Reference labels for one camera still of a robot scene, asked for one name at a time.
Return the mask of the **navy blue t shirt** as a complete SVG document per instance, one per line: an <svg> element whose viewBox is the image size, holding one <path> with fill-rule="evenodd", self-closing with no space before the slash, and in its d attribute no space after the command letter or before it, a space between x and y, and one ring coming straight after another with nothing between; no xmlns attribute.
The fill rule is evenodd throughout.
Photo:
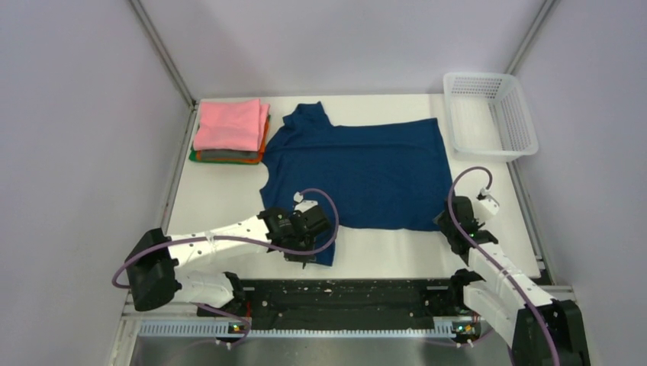
<svg viewBox="0 0 647 366"><path fill-rule="evenodd" d="M312 188L325 214L353 229L437 230L452 184L436 119L335 126L321 103L299 104L266 145L266 207Z"/></svg>

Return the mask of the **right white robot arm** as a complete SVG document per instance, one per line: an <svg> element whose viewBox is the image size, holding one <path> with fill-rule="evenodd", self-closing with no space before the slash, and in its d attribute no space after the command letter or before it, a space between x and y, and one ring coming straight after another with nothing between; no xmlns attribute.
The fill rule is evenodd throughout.
<svg viewBox="0 0 647 366"><path fill-rule="evenodd" d="M435 222L466 265L450 278L453 312L473 311L489 323L515 365L591 363L578 305L557 299L524 274L478 221L468 197L452 194Z"/></svg>

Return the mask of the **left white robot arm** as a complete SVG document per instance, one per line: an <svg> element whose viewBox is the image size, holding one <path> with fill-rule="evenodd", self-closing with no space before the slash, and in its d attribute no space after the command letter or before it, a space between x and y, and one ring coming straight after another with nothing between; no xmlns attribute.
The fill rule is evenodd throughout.
<svg viewBox="0 0 647 366"><path fill-rule="evenodd" d="M292 212L271 207L199 233L149 230L124 261L134 309L147 312L177 301L235 315L243 309L244 289L236 274L222 268L225 262L267 252L280 252L289 262L313 262L317 241L333 241L337 224L338 216L328 217L316 201L302 201Z"/></svg>

